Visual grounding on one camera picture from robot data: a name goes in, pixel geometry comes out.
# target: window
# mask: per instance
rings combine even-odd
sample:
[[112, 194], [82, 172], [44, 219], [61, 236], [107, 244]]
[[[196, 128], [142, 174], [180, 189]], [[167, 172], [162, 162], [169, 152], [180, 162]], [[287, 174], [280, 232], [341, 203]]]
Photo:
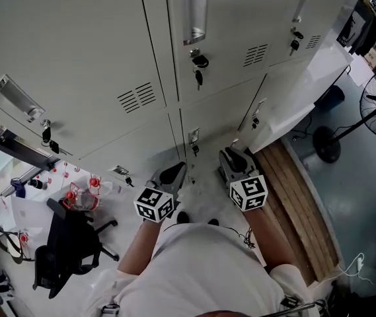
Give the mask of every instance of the window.
[[0, 194], [9, 188], [12, 178], [25, 182], [42, 170], [51, 170], [57, 160], [0, 124]]

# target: marker cube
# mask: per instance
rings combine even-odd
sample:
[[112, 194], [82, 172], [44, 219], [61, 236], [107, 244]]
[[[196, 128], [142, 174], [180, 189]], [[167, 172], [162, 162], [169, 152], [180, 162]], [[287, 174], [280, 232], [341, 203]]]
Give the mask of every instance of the marker cube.
[[263, 207], [267, 195], [268, 190], [263, 175], [230, 183], [229, 196], [241, 211]]
[[140, 217], [156, 223], [174, 211], [173, 195], [154, 188], [143, 187], [133, 203]]

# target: wooden plank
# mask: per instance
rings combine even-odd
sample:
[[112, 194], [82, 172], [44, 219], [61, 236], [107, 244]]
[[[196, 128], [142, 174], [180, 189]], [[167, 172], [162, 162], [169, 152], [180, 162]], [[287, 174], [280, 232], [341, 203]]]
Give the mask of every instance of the wooden plank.
[[290, 165], [288, 165], [287, 159], [290, 159], [290, 156], [288, 155], [283, 145], [279, 141], [276, 141], [274, 144], [270, 145], [270, 150], [286, 178], [289, 190], [285, 185], [283, 185], [283, 187], [285, 188], [288, 196], [291, 199], [295, 198], [292, 200], [293, 204], [295, 206], [295, 203], [299, 204], [308, 219], [311, 228], [310, 230], [308, 230], [308, 235], [313, 234], [315, 236], [315, 240], [318, 244], [317, 256], [320, 258], [320, 263], [322, 265], [325, 265], [326, 274], [328, 275], [334, 269], [335, 265], [333, 264], [330, 252], [328, 251], [326, 240], [324, 239], [322, 231], [317, 224], [317, 218], [315, 217], [315, 214], [311, 209], [311, 206], [315, 205], [315, 203], [309, 203], [305, 198], [297, 180], [293, 176]]
[[278, 221], [278, 218], [276, 217], [276, 214], [273, 212], [273, 209], [272, 209], [272, 207], [269, 204], [269, 201], [272, 201], [272, 199], [269, 198], [269, 197], [270, 197], [270, 194], [267, 197], [266, 205], [263, 206], [263, 211], [267, 215], [269, 221], [276, 227], [276, 229], [278, 230], [279, 234], [281, 234], [281, 236], [284, 238], [284, 240], [286, 242], [289, 242], [288, 239], [287, 239], [287, 237], [286, 237], [286, 235], [285, 235], [285, 232], [282, 229], [282, 226], [280, 225], [280, 223]]
[[278, 220], [279, 226], [283, 230], [283, 234], [287, 239], [287, 242], [291, 246], [293, 253], [295, 254], [297, 260], [297, 267], [304, 278], [304, 281], [307, 285], [313, 283], [317, 277], [315, 275], [314, 269], [311, 266], [311, 263], [308, 259], [307, 253], [302, 245], [298, 234], [292, 226], [292, 223], [287, 217], [287, 213], [284, 211], [284, 208], [276, 195], [274, 195], [274, 190], [271, 185], [269, 185], [269, 194], [268, 194], [268, 206], [271, 207], [272, 212]]
[[322, 276], [326, 277], [329, 274], [329, 267], [326, 263], [325, 256], [322, 252], [322, 248], [317, 239], [315, 231], [312, 230], [311, 222], [301, 202], [298, 200], [297, 196], [295, 195], [295, 192], [293, 191], [289, 183], [289, 180], [286, 178], [286, 175], [283, 172], [282, 166], [279, 164], [279, 161], [274, 155], [272, 146], [270, 145], [269, 147], [267, 147], [263, 153], [264, 153], [264, 156], [266, 157], [266, 160], [270, 162], [270, 165], [272, 167], [272, 170], [274, 171], [274, 174], [277, 176], [280, 185], [282, 186], [287, 198], [289, 199], [288, 202], [282, 202], [282, 205], [287, 206], [286, 211], [288, 213], [289, 213], [289, 210], [292, 210], [297, 213], [297, 216], [299, 217], [299, 220], [301, 222], [302, 229], [304, 231], [304, 235], [308, 236], [311, 248], [313, 249], [312, 251], [311, 250], [307, 250], [307, 251], [315, 255], [320, 265]]
[[268, 158], [268, 148], [262, 149], [257, 154], [258, 162], [264, 169], [265, 174], [267, 175], [272, 187], [276, 191], [277, 197], [280, 199], [284, 209], [286, 210], [290, 221], [292, 222], [304, 248], [308, 255], [309, 261], [314, 269], [315, 275], [318, 281], [322, 281], [324, 279], [325, 271], [322, 269], [319, 259], [316, 255], [316, 251], [314, 249], [313, 243], [310, 241], [310, 238], [307, 234], [306, 227], [303, 226], [303, 222], [299, 217], [296, 209], [292, 205], [292, 202], [289, 199], [289, 196], [286, 194], [282, 184], [280, 183], [277, 172], [273, 169], [273, 166], [270, 164], [271, 162], [271, 155], [270, 161]]
[[332, 263], [334, 264], [334, 266], [336, 266], [339, 263], [338, 254], [337, 254], [336, 249], [334, 247], [332, 237], [331, 237], [330, 233], [328, 232], [326, 223], [324, 222], [324, 219], [321, 215], [320, 209], [318, 208], [317, 204], [315, 203], [314, 197], [311, 194], [307, 183], [303, 179], [301, 173], [299, 172], [298, 168], [296, 167], [296, 164], [294, 163], [294, 161], [292, 160], [290, 155], [289, 155], [289, 158], [287, 159], [287, 163], [289, 165], [290, 171], [293, 174], [293, 177], [297, 180], [297, 183], [299, 184], [299, 187], [301, 188], [303, 195], [307, 199], [307, 202], [313, 204], [313, 205], [311, 205], [311, 211], [313, 212], [313, 214], [316, 218], [316, 221], [317, 221], [317, 225], [319, 226], [320, 231], [322, 232], [322, 235], [323, 235], [324, 240], [326, 242], [326, 247], [328, 248], [328, 251], [329, 251], [329, 254], [330, 254], [330, 258], [332, 259]]

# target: fan base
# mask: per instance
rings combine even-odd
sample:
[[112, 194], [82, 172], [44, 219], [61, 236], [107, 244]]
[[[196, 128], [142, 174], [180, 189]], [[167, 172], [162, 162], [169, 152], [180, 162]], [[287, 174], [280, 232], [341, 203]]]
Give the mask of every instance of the fan base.
[[327, 163], [335, 163], [340, 157], [340, 142], [327, 145], [328, 140], [333, 138], [334, 132], [329, 127], [319, 127], [314, 132], [313, 144], [320, 159]]

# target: wrist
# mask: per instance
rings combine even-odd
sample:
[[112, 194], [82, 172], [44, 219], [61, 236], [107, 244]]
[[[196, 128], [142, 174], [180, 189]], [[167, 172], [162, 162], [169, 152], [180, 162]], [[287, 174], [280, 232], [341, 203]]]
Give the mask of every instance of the wrist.
[[149, 227], [151, 229], [153, 228], [161, 228], [161, 225], [163, 224], [164, 220], [162, 220], [161, 222], [153, 222], [153, 221], [150, 221], [150, 220], [144, 220], [144, 222], [142, 223], [142, 225], [144, 227]]
[[249, 220], [263, 216], [264, 211], [262, 210], [262, 208], [257, 208], [253, 210], [243, 211], [242, 214], [244, 215], [246, 220]]

